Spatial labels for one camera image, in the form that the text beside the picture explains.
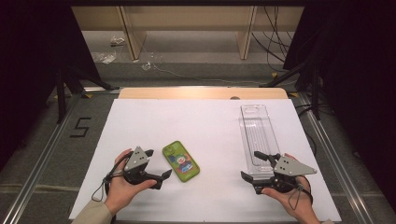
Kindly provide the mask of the short metal floor rail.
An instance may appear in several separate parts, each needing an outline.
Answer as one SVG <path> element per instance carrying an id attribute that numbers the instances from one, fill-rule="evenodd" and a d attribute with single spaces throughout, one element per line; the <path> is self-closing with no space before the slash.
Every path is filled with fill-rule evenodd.
<path id="1" fill-rule="evenodd" d="M 84 92 L 91 94 L 120 94 L 120 89 L 107 90 L 101 87 L 86 87 L 84 88 Z"/>

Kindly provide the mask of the black curtain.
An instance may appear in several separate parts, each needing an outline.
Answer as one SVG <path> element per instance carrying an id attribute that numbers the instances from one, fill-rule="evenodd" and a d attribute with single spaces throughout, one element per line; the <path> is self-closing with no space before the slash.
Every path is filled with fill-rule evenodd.
<path id="1" fill-rule="evenodd" d="M 396 212 L 396 0 L 292 0 L 304 6 L 285 67 L 319 61 L 322 89 Z"/>
<path id="2" fill-rule="evenodd" d="M 0 0 L 0 169 L 27 136 L 57 75 L 99 74 L 70 6 Z"/>

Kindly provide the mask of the wooden table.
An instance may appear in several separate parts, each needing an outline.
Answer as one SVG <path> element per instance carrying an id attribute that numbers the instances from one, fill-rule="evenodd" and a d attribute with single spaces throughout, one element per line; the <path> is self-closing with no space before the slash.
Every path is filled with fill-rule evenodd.
<path id="1" fill-rule="evenodd" d="M 124 88 L 120 99 L 287 99 L 280 88 L 236 88 L 236 87 L 144 87 Z"/>

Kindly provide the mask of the person's left hand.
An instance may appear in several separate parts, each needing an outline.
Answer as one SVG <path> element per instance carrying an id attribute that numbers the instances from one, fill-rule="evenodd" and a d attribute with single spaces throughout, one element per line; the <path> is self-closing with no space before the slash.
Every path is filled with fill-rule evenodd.
<path id="1" fill-rule="evenodd" d="M 115 216 L 126 207 L 139 192 L 149 189 L 157 183 L 156 180 L 146 180 L 138 185 L 131 185 L 122 176 L 113 177 L 109 184 L 109 192 L 105 205 L 110 214 Z"/>

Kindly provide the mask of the light wooden desk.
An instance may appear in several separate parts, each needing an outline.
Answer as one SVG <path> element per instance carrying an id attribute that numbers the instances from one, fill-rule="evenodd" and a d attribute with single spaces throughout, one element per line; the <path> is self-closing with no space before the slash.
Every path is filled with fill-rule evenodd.
<path id="1" fill-rule="evenodd" d="M 133 60 L 148 31 L 230 31 L 240 58 L 248 57 L 254 31 L 294 32 L 302 7 L 73 7 L 83 31 L 122 31 Z"/>

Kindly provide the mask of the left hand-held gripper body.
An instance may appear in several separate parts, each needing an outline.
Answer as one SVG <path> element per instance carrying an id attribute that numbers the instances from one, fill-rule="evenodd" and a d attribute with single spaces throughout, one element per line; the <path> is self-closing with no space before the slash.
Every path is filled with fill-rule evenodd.
<path id="1" fill-rule="evenodd" d="M 145 171 L 150 158 L 145 151 L 141 147 L 136 147 L 124 165 L 123 177 L 132 185 L 152 179 L 152 176 Z"/>

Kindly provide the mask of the clear plastic tray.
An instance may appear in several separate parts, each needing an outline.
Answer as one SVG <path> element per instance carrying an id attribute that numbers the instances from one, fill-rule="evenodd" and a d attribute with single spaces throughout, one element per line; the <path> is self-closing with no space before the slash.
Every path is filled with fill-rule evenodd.
<path id="1" fill-rule="evenodd" d="M 255 179 L 274 175 L 271 163 L 257 158 L 255 151 L 266 155 L 279 153 L 276 136 L 265 105 L 241 105 L 239 126 L 244 145 L 247 173 Z"/>

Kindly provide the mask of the person's right hand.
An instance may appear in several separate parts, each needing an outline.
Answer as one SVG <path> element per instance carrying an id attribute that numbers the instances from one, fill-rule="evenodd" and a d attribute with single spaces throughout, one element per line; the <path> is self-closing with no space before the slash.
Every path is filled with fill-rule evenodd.
<path id="1" fill-rule="evenodd" d="M 280 202 L 286 212 L 300 224 L 320 224 L 311 202 L 310 184 L 305 177 L 299 176 L 298 180 L 303 190 L 294 189 L 287 193 L 281 193 L 275 189 L 265 188 L 262 190 L 262 194 Z"/>

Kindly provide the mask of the white board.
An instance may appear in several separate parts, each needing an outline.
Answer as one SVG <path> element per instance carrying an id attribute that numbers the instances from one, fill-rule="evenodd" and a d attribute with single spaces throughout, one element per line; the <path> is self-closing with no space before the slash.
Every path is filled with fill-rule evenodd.
<path id="1" fill-rule="evenodd" d="M 92 157 L 74 208 L 76 217 L 125 149 L 153 149 L 147 170 L 169 170 L 163 148 L 180 141 L 200 167 L 187 182 L 171 175 L 161 189 L 139 193 L 117 214 L 134 223 L 288 222 L 277 201 L 256 194 L 241 178 L 247 167 L 239 120 L 243 100 L 117 99 Z"/>

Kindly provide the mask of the black metal stand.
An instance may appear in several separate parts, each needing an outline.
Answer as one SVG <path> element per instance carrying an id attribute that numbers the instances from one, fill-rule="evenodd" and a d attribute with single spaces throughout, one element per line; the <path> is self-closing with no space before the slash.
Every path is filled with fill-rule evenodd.
<path id="1" fill-rule="evenodd" d="M 314 65 L 308 60 L 305 60 L 304 62 L 298 64 L 296 67 L 286 72 L 284 75 L 265 84 L 264 87 L 273 88 L 296 74 L 299 74 L 299 77 L 295 84 L 295 88 L 297 91 L 304 91 L 308 86 L 311 86 L 311 109 L 315 118 L 317 120 L 320 120 L 318 112 L 319 70 L 317 65 Z"/>
<path id="2" fill-rule="evenodd" d="M 56 73 L 56 90 L 58 98 L 58 123 L 61 123 L 66 116 L 66 97 L 64 87 L 67 87 L 73 94 L 82 95 L 85 90 L 80 83 L 82 79 L 88 79 L 91 83 L 102 87 L 107 91 L 118 90 L 119 87 L 105 83 L 101 78 L 95 77 L 75 66 L 60 68 Z"/>

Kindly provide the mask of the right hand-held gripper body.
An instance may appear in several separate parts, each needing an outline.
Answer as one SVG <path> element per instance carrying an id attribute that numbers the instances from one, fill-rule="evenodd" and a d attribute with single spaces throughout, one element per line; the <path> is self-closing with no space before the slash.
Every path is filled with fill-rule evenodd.
<path id="1" fill-rule="evenodd" d="M 296 177 L 302 175 L 313 175 L 316 169 L 305 165 L 288 156 L 281 156 L 275 168 L 272 168 L 273 177 L 264 180 L 255 180 L 256 187 L 253 187 L 257 194 L 261 194 L 265 188 L 275 189 L 281 193 L 290 192 L 298 187 Z"/>

